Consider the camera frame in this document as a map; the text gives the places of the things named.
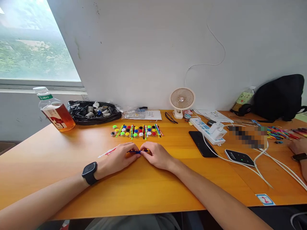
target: window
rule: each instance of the window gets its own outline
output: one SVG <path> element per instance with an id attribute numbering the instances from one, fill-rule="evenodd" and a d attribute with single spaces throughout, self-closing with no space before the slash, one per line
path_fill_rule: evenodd
<path id="1" fill-rule="evenodd" d="M 82 87 L 47 0 L 0 8 L 0 84 Z"/>

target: paper sheet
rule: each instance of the paper sheet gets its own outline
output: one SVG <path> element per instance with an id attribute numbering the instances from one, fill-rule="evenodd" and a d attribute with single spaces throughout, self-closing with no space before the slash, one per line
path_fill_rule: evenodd
<path id="1" fill-rule="evenodd" d="M 223 114 L 221 114 L 217 110 L 194 110 L 194 112 L 199 114 L 199 115 L 203 115 L 205 118 L 207 118 L 209 120 L 213 120 L 213 121 L 216 121 L 216 122 L 220 121 L 221 123 L 223 123 L 223 122 L 233 123 L 233 120 L 224 116 Z"/>
<path id="2" fill-rule="evenodd" d="M 147 110 L 145 118 L 129 118 L 132 120 L 162 120 L 160 110 Z"/>

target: hand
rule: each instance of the hand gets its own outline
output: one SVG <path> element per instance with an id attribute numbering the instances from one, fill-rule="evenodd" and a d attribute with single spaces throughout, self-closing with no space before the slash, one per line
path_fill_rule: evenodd
<path id="1" fill-rule="evenodd" d="M 301 138 L 299 140 L 292 140 L 288 147 L 295 155 L 307 153 L 307 139 Z"/>
<path id="2" fill-rule="evenodd" d="M 118 145 L 105 160 L 97 163 L 97 171 L 94 173 L 94 177 L 99 180 L 121 171 L 141 156 L 140 154 L 134 154 L 126 158 L 126 153 L 130 150 L 139 151 L 139 148 L 133 142 Z"/>
<path id="3" fill-rule="evenodd" d="M 176 164 L 176 159 L 173 158 L 162 145 L 154 142 L 145 142 L 140 148 L 141 154 L 157 168 L 171 171 Z M 143 151 L 149 149 L 152 155 Z"/>

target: wristwatch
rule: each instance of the wristwatch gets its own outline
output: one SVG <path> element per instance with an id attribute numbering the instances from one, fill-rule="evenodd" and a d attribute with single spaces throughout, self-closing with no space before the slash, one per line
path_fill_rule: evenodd
<path id="1" fill-rule="evenodd" d="M 89 185 L 95 184 L 98 180 L 94 177 L 94 172 L 97 170 L 97 162 L 90 163 L 89 165 L 85 166 L 82 177 L 85 178 L 86 182 Z"/>
<path id="2" fill-rule="evenodd" d="M 307 154 L 306 153 L 297 154 L 297 155 L 292 156 L 292 159 L 297 162 L 300 162 L 301 160 L 307 159 Z"/>

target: smartphone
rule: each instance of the smartphone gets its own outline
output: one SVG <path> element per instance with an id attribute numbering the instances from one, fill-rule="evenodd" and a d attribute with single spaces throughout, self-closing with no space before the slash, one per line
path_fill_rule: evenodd
<path id="1" fill-rule="evenodd" d="M 255 167 L 254 161 L 245 153 L 240 153 L 232 150 L 225 150 L 225 154 L 229 160 L 239 162 L 249 167 Z"/>
<path id="2" fill-rule="evenodd" d="M 216 153 L 216 151 L 214 150 L 214 148 L 212 148 L 212 146 L 210 145 L 210 143 L 207 141 L 206 138 L 205 138 L 205 141 L 207 144 L 204 142 L 204 138 L 201 132 L 189 131 L 189 134 L 203 157 L 218 157 L 217 155 L 213 153 L 213 152 Z"/>

